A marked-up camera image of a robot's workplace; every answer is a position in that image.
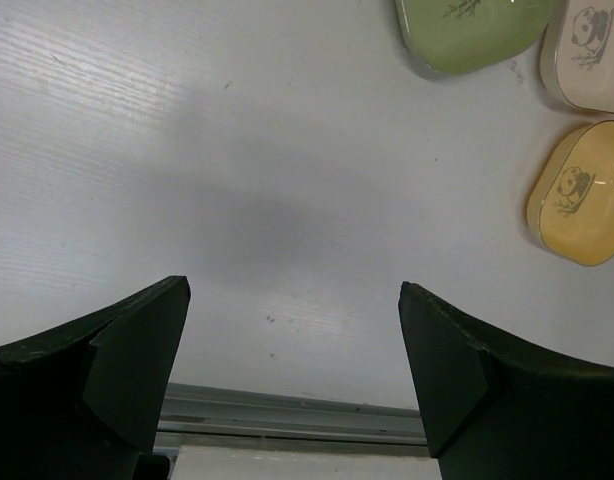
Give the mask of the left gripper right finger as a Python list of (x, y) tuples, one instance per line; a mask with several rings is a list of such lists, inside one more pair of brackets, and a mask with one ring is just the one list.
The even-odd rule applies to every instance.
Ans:
[(540, 347), (405, 282), (401, 330), (444, 479), (614, 479), (614, 368)]

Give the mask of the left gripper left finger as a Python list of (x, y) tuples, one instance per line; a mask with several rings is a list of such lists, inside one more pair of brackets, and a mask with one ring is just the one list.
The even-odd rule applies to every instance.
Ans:
[(154, 453), (184, 276), (0, 346), (0, 479), (165, 479)]

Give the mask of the yellow square plate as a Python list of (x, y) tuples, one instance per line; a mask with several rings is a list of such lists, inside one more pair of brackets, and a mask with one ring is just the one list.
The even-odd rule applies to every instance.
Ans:
[(583, 266), (614, 256), (614, 120), (567, 134), (527, 201), (526, 221), (541, 245)]

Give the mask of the green square plate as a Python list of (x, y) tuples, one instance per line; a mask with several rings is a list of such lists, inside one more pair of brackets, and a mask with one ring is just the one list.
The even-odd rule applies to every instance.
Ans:
[(463, 75), (518, 56), (542, 35), (555, 3), (543, 0), (402, 0), (405, 47), (430, 69)]

